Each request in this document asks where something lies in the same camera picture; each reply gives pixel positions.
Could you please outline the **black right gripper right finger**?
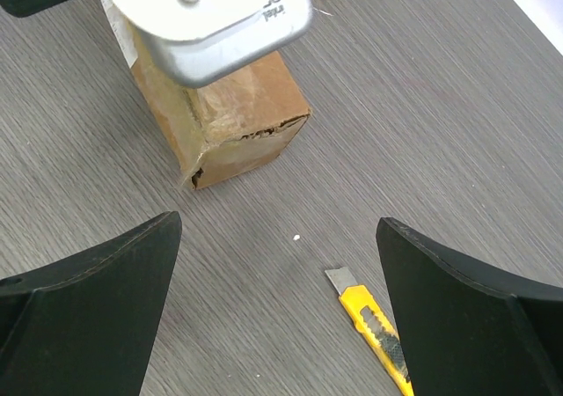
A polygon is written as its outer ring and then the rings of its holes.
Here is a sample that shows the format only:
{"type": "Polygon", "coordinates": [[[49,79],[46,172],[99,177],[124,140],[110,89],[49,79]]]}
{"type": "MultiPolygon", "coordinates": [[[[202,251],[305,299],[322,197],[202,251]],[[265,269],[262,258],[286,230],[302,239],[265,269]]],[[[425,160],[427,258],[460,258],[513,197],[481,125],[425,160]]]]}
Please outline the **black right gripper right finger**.
{"type": "Polygon", "coordinates": [[[444,246],[392,217],[377,249],[417,395],[560,395],[562,289],[444,246]]]}

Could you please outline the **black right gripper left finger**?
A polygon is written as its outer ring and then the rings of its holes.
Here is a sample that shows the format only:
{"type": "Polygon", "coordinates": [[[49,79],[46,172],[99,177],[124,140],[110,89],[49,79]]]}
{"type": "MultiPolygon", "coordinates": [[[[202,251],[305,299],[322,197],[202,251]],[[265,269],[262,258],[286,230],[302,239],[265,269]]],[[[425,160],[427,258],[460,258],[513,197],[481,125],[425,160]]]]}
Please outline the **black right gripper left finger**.
{"type": "Polygon", "coordinates": [[[168,211],[1,281],[4,395],[137,395],[179,252],[168,211]]]}

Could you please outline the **yellow utility knife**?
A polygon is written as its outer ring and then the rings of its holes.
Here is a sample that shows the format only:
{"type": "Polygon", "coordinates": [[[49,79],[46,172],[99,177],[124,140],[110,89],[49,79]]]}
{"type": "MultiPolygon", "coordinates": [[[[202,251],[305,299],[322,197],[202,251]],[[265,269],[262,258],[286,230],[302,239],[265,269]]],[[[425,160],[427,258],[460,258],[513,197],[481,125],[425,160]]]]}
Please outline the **yellow utility knife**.
{"type": "Polygon", "coordinates": [[[414,396],[398,333],[368,288],[355,279],[348,267],[327,269],[325,275],[338,293],[355,329],[369,344],[399,390],[405,396],[414,396]]]}

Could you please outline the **brown cardboard express box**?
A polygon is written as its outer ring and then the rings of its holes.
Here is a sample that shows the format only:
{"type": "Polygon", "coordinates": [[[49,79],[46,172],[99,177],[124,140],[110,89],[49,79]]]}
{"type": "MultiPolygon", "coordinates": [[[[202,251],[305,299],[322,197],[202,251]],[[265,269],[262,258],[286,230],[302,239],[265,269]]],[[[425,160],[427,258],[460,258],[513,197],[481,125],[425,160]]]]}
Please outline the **brown cardboard express box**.
{"type": "Polygon", "coordinates": [[[265,165],[287,147],[311,109],[280,52],[201,88],[176,83],[131,25],[100,0],[133,78],[179,161],[182,184],[201,189],[265,165]]]}

